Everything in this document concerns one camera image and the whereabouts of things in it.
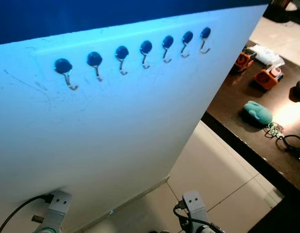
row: dark wooden table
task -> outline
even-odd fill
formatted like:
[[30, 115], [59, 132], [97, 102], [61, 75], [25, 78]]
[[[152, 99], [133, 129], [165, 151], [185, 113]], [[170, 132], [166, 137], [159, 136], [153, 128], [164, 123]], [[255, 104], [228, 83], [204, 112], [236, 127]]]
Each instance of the dark wooden table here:
[[284, 127], [285, 135], [300, 136], [300, 99], [292, 91], [300, 80], [300, 67], [285, 60], [281, 67], [285, 77], [271, 90], [264, 91], [254, 81], [254, 75], [263, 66], [255, 61], [242, 74], [230, 73], [202, 121], [282, 194], [300, 197], [300, 162], [284, 150], [282, 140], [266, 138], [262, 128], [243, 118], [244, 104], [253, 100], [272, 112], [273, 121]]

